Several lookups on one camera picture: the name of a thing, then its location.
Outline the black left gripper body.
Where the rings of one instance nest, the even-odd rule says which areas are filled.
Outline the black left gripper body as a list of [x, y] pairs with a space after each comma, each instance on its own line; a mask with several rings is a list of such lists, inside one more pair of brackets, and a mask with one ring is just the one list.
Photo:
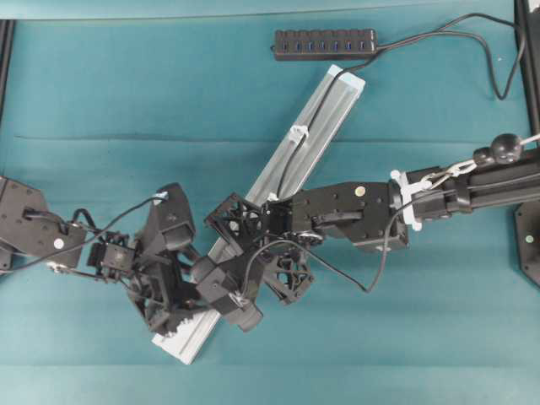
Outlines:
[[163, 333], [163, 326], [174, 305], [188, 300], [198, 300], [195, 284], [183, 279], [176, 254], [163, 251], [157, 255], [143, 254], [133, 248], [129, 284], [129, 300], [154, 333]]

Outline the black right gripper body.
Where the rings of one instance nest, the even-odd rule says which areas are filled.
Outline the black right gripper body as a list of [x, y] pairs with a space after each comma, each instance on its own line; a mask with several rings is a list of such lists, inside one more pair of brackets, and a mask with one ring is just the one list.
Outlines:
[[264, 266], [261, 284], [284, 305], [299, 300], [314, 281], [306, 251], [316, 245], [316, 234], [293, 233], [291, 214], [290, 200], [257, 206], [233, 193], [205, 218], [233, 257], [250, 255], [246, 278], [255, 261]]

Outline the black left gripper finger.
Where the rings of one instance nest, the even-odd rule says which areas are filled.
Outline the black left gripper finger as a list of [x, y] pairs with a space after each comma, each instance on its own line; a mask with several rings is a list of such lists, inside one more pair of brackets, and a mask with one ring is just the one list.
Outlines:
[[192, 282], [201, 282], [211, 272], [211, 258], [201, 256], [195, 248], [176, 254], [182, 276]]
[[209, 304], [195, 299], [188, 299], [179, 305], [174, 305], [169, 311], [169, 315], [163, 326], [163, 333], [176, 333], [177, 327], [191, 321], [195, 315], [209, 310]]

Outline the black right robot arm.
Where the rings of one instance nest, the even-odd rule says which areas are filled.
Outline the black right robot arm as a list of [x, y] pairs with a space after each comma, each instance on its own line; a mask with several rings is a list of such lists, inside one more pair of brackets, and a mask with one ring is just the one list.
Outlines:
[[386, 182], [343, 182], [259, 205], [234, 194], [205, 222], [233, 250], [222, 265], [227, 293], [252, 303], [265, 284], [291, 304], [313, 282], [313, 247], [329, 237], [387, 254], [407, 247], [408, 230], [426, 221], [538, 197], [538, 137], [504, 133], [471, 159], [446, 168], [394, 171]]

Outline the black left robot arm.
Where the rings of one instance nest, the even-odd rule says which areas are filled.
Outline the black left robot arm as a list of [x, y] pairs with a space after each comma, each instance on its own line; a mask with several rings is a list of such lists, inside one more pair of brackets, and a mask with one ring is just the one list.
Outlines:
[[53, 272], [120, 283], [151, 332], [168, 335], [208, 305], [184, 279], [199, 258], [196, 228], [186, 194], [177, 183], [151, 198], [148, 218], [134, 236], [96, 226], [89, 211], [65, 220], [52, 213], [42, 192], [1, 179], [1, 274], [15, 273], [15, 256], [44, 262]]

